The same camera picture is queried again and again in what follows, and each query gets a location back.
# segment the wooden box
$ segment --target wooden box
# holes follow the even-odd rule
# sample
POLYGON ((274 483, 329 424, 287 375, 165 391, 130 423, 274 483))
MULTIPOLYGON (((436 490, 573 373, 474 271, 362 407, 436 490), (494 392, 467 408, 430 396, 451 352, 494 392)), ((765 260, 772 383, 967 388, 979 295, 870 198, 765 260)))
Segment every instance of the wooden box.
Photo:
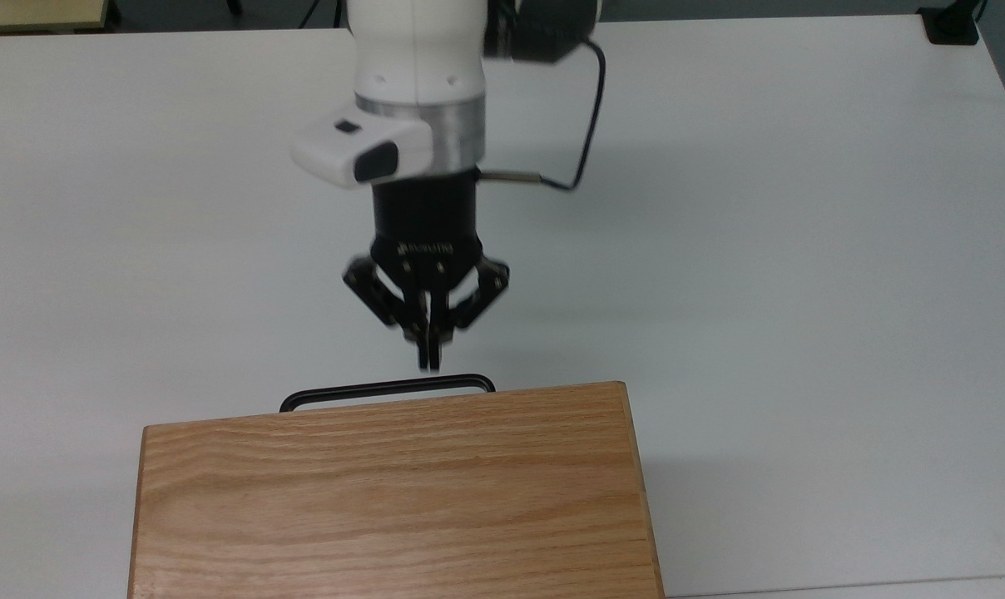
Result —
POLYGON ((134 599, 661 599, 624 384, 148 426, 134 599))

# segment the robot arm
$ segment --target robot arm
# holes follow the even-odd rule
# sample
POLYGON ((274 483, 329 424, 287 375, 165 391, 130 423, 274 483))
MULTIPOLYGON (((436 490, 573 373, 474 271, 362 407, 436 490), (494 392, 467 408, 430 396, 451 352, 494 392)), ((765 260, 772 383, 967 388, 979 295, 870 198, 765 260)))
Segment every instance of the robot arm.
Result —
POLYGON ((348 2, 358 52, 354 102, 298 133, 292 159, 333 185, 373 187, 377 235, 344 280, 381 322, 403 329, 423 370, 438 370, 442 344, 510 284, 510 269, 484 257, 476 236, 480 58, 553 63, 591 33, 601 7, 602 0, 348 2), (473 269, 478 288, 450 301, 473 269))

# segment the silver metal ring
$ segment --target silver metal ring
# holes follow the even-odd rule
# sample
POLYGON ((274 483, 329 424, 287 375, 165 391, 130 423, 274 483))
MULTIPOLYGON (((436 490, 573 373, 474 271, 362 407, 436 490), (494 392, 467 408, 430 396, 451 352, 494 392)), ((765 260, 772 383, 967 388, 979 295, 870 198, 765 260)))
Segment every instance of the silver metal ring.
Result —
POLYGON ((484 156, 484 95, 450 105, 393 105, 355 95, 355 106, 394 119, 420 119, 432 127, 432 164, 425 175, 468 171, 484 156))

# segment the white table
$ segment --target white table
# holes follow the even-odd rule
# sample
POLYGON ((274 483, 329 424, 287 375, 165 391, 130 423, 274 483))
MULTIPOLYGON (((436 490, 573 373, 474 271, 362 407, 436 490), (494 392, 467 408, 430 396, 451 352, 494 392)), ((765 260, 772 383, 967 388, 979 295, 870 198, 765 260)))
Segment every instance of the white table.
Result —
MULTIPOLYGON (((918 17, 608 23, 571 196, 485 185, 445 349, 627 382, 669 595, 1005 576, 1005 92, 918 17)), ((417 375, 294 167, 343 31, 0 38, 0 596, 126 584, 142 426, 417 375)), ((488 67, 486 167, 570 173, 594 60, 488 67)))

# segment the box handle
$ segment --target box handle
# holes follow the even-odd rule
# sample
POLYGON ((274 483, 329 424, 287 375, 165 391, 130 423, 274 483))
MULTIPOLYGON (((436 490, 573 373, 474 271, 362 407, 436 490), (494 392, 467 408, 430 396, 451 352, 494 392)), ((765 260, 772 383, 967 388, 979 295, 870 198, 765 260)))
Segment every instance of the box handle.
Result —
POLYGON ((281 412, 291 412, 301 405, 335 402, 340 399, 374 398, 378 395, 415 394, 418 391, 442 391, 476 387, 490 394, 495 385, 482 374, 449 374, 425 379, 390 380, 384 383, 348 384, 346 387, 310 389, 290 394, 281 402, 281 412))

